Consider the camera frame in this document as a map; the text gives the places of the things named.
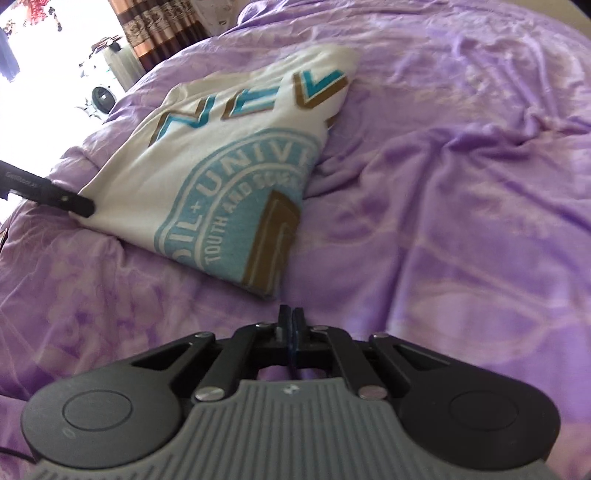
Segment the black circular pad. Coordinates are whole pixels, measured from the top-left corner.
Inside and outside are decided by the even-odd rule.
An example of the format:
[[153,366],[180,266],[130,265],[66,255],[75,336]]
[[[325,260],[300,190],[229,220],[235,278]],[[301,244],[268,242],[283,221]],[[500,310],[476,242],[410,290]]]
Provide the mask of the black circular pad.
[[112,468],[165,445],[181,407],[162,372],[113,364],[38,391],[21,416],[36,458],[71,468]]
[[460,362],[417,374],[398,417],[425,450],[475,470],[543,459],[560,429],[558,411],[541,391]]
[[77,429],[99,432],[122,424],[131,412],[131,402],[125,395],[109,390],[93,390],[68,400],[64,418]]
[[472,430],[494,432],[511,425],[519,411],[504,395],[491,391],[472,391],[458,395],[449,405],[452,417]]

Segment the purple bedsheet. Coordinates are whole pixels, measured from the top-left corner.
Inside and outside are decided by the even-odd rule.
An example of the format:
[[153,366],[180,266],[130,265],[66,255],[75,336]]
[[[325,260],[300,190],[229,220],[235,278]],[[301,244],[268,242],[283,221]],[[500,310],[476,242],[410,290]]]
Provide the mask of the purple bedsheet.
[[[146,76],[51,178],[82,188],[179,82],[304,46],[361,53],[273,303],[24,203],[0,255],[0,446],[55,379],[279,303],[539,387],[563,419],[549,464],[591,469],[591,42],[487,0],[252,4]],[[0,456],[0,480],[27,467]]]

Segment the black cable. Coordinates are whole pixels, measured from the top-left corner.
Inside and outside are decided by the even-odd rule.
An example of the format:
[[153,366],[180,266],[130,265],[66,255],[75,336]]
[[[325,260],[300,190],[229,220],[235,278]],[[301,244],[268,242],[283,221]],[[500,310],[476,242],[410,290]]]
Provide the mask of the black cable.
[[20,458],[21,460],[25,460],[26,462],[32,463],[33,465],[37,464],[37,462],[35,461],[35,459],[33,457],[29,457],[28,455],[25,455],[24,453],[17,452],[16,450],[12,450],[10,448],[0,447],[0,455],[10,455],[13,457]]

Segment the curtain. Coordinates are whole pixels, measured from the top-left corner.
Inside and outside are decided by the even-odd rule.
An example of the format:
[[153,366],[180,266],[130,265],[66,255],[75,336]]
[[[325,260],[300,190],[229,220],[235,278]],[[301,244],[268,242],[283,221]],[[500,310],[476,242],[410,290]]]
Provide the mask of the curtain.
[[190,0],[109,0],[145,71],[207,38]]
[[11,82],[19,72],[20,68],[8,44],[7,35],[4,33],[4,29],[0,28],[0,75]]

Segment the folded t-shirt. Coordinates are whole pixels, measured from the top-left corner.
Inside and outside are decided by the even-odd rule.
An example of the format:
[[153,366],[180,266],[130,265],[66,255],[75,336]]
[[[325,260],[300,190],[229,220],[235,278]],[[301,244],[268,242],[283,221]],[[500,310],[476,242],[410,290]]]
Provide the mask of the folded t-shirt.
[[273,296],[357,61],[323,44],[176,86],[82,189],[96,213],[78,220]]

